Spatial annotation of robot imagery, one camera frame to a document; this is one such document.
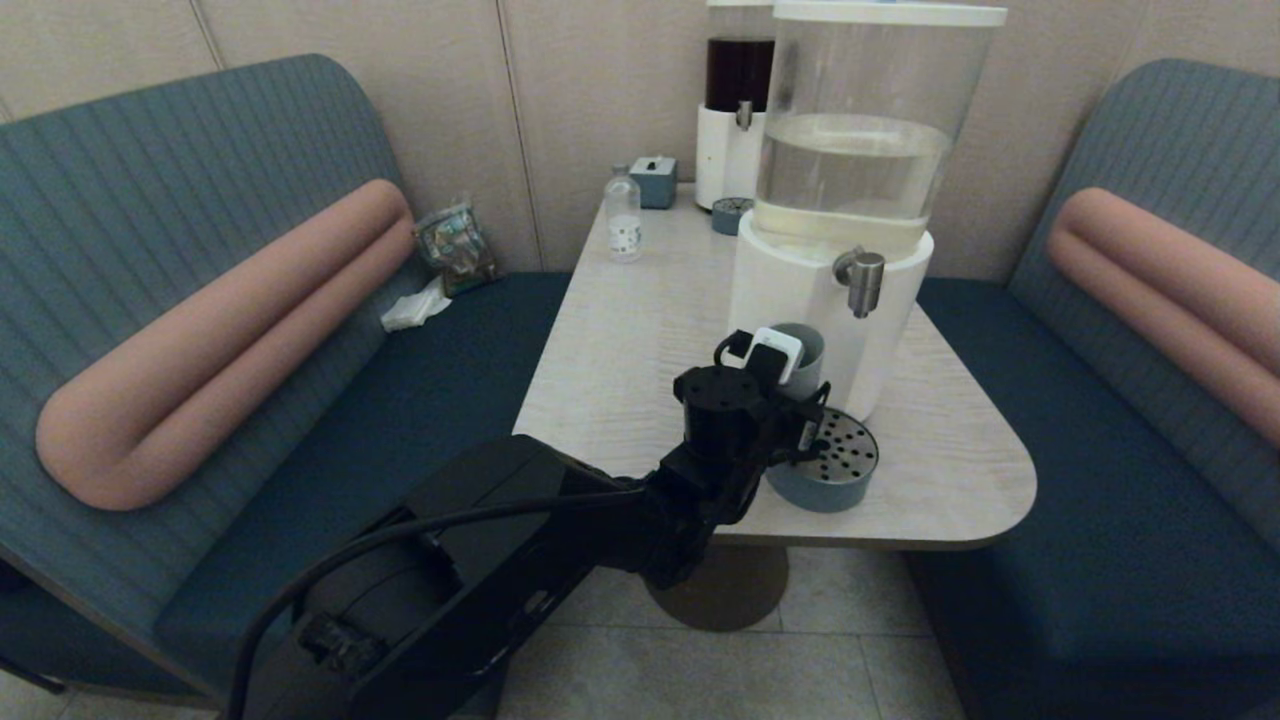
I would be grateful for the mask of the round grey table pedestal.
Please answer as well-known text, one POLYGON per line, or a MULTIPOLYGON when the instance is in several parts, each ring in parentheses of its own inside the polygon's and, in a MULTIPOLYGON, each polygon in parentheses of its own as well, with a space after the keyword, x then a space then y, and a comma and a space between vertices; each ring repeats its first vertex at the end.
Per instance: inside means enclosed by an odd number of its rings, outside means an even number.
POLYGON ((790 575, 781 546, 712 544, 689 578, 646 592, 675 620, 703 632, 740 632, 765 619, 782 600, 790 575))

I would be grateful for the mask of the steel water dispenser tap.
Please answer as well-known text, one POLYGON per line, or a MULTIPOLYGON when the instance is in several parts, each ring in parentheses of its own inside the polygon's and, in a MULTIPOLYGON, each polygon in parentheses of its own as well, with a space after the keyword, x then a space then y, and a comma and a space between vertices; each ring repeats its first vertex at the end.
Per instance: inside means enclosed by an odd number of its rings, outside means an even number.
POLYGON ((833 278, 847 291, 847 307, 854 318, 867 319, 878 307, 884 266, 883 255, 863 249, 836 258, 833 278))

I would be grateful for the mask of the teal upholstered booth sofa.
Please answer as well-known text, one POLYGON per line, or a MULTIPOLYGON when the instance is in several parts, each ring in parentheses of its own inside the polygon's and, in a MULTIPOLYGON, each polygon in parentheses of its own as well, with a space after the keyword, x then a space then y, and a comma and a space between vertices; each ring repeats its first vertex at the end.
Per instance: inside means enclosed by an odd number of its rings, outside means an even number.
POLYGON ((1055 224, 1101 192, 1280 281, 1280 77, 1135 68, 1010 281, 925 281, 1037 493, 996 542, 908 566, 969 720, 1280 720, 1280 438, 1055 266, 1055 224))
POLYGON ((0 657, 221 705, 282 585, 512 432, 570 277, 509 274, 388 334, 428 282, 411 256, 160 502, 101 511, 44 470, 60 386, 369 181, 401 184, 383 123, 317 54, 0 126, 0 657))

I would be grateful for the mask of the patterned snack bag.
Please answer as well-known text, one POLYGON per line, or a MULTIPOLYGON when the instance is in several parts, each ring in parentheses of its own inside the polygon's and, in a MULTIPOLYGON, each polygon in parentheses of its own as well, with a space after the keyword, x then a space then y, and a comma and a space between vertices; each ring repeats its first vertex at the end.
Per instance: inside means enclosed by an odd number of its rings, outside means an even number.
POLYGON ((442 292, 457 299, 502 278, 497 258, 465 200, 430 213, 413 225, 425 263, 442 279, 442 292))

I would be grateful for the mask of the clear water dispenser white base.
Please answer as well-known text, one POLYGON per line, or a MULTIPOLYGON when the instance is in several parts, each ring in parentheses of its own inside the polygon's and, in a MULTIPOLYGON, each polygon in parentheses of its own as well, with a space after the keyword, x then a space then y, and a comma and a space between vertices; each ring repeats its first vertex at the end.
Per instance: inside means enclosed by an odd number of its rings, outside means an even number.
POLYGON ((1004 6, 938 0, 774 0, 769 114, 741 220, 730 324, 820 332, 829 404, 873 414, 934 252, 934 199, 1004 6), (884 256, 878 307, 856 319, 832 272, 884 256))

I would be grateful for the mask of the pink tubular bolster cushion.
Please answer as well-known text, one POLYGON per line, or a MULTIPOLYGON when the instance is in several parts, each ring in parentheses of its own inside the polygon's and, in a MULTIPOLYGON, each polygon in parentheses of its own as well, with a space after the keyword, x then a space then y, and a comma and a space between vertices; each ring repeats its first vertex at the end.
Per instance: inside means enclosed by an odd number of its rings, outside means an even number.
POLYGON ((1280 450, 1280 281, 1106 190, 1074 193, 1056 269, 1280 450))
POLYGON ((35 439, 93 509, 133 511, 186 483, 413 247, 403 192, 372 179, 265 245, 56 389, 35 439))

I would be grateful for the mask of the crumpled white tissue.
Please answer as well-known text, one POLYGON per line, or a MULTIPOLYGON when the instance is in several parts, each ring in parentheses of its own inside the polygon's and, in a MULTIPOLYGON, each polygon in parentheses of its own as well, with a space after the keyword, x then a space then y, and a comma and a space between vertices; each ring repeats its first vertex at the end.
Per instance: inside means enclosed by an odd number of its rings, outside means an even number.
POLYGON ((396 333, 421 327, 430 316, 435 316, 451 306, 452 300, 445 295, 444 278, 433 278, 417 293, 398 299, 381 316, 381 328, 387 333, 396 333))

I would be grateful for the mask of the blue-grey tissue box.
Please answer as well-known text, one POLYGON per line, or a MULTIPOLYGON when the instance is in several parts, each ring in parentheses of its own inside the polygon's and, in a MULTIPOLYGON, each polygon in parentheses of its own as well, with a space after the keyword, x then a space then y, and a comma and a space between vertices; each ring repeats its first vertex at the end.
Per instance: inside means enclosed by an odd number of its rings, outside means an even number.
POLYGON ((669 156, 637 158, 628 176, 640 191, 640 208, 667 210, 675 205, 678 184, 678 161, 669 156))

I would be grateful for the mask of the dark beverage dispenser white base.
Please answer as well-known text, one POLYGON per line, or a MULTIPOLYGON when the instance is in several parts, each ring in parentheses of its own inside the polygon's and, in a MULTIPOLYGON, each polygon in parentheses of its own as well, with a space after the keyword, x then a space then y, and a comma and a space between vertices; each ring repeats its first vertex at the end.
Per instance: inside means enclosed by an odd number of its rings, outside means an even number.
POLYGON ((709 26, 703 101, 698 106, 695 201, 753 199, 760 167, 774 55, 774 0, 705 0, 709 26), (753 101, 749 132, 735 124, 753 101))

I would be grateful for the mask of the grey plastic cup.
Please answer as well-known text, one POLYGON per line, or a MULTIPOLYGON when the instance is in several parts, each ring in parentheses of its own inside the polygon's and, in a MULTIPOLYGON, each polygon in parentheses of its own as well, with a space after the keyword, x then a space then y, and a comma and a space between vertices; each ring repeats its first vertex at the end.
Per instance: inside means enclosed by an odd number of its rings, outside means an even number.
POLYGON ((780 323, 773 324, 771 329, 799 340, 803 346, 800 359, 788 382, 780 384, 780 392, 795 400, 808 398, 822 386, 820 365, 826 351, 823 336, 814 327, 803 323, 780 323))

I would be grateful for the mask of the large blue round drip tray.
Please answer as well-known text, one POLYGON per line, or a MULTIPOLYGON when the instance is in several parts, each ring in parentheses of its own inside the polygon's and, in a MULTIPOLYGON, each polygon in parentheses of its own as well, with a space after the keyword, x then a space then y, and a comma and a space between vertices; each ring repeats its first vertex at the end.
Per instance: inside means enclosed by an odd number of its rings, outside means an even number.
POLYGON ((768 469, 769 487, 809 512, 842 512, 860 503, 881 460, 870 430, 846 413, 827 409, 812 447, 813 460, 768 469))

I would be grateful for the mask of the clear plastic bottle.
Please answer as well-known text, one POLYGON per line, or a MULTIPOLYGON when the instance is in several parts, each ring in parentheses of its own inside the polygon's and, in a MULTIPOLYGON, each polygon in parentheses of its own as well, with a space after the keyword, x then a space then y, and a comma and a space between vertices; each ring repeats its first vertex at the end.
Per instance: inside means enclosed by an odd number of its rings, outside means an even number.
POLYGON ((603 192, 611 258, 616 263, 634 263, 643 250, 641 188, 625 163, 611 168, 603 192))

